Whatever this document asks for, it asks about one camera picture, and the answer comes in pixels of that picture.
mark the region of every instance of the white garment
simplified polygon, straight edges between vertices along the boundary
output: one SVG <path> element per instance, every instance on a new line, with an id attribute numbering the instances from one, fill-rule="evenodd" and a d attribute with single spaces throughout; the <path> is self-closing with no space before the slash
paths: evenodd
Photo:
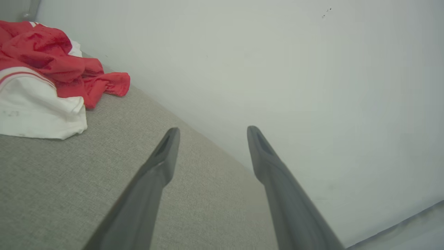
<path id="1" fill-rule="evenodd" d="M 37 24 L 40 24 L 40 23 L 37 23 L 37 22 L 29 22 L 29 23 L 32 25 L 32 27 L 35 27 Z M 74 40 L 71 40 L 71 38 L 69 38 L 69 37 L 68 37 L 68 39 L 69 39 L 69 41 L 71 42 L 71 45 L 72 45 L 72 49 L 69 51 L 68 55 L 76 56 L 76 57 L 83 57 L 82 56 L 82 51 L 80 50 L 80 43 L 78 43 L 78 42 L 76 42 Z"/>
<path id="2" fill-rule="evenodd" d="M 86 129 L 83 97 L 57 97 L 51 81 L 26 67 L 0 71 L 0 134 L 63 140 Z"/>

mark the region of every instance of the white wall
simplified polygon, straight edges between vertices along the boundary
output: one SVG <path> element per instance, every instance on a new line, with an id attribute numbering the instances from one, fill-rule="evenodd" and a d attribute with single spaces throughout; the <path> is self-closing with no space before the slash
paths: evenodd
<path id="1" fill-rule="evenodd" d="M 258 126 L 348 246 L 444 197 L 443 7 L 42 0 L 37 21 L 250 168 Z"/>

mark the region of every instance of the gray fabric surface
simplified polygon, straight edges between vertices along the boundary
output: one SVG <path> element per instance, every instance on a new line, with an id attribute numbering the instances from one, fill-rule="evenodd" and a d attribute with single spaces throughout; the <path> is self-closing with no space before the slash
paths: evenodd
<path id="1" fill-rule="evenodd" d="M 259 181 L 140 90 L 104 95 L 87 122 L 65 141 L 0 135 L 0 249 L 82 249 L 174 126 L 179 156 L 151 248 L 277 248 Z"/>

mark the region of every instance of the clothing pile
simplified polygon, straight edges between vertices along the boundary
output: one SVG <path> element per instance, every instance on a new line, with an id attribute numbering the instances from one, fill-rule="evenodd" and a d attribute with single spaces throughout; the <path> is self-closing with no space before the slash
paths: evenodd
<path id="1" fill-rule="evenodd" d="M 0 21 L 0 134 L 66 139 L 86 130 L 85 108 L 129 86 L 127 73 L 104 74 L 61 30 Z"/>

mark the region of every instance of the red fabric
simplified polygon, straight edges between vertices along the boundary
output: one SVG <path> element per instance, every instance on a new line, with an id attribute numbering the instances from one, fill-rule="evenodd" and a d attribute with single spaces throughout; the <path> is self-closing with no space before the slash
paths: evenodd
<path id="1" fill-rule="evenodd" d="M 28 67 L 53 81 L 59 97 L 83 97 L 92 109 L 103 93 L 124 96 L 127 73 L 103 73 L 99 60 L 70 56 L 72 45 L 61 30 L 29 22 L 0 21 L 0 70 Z"/>

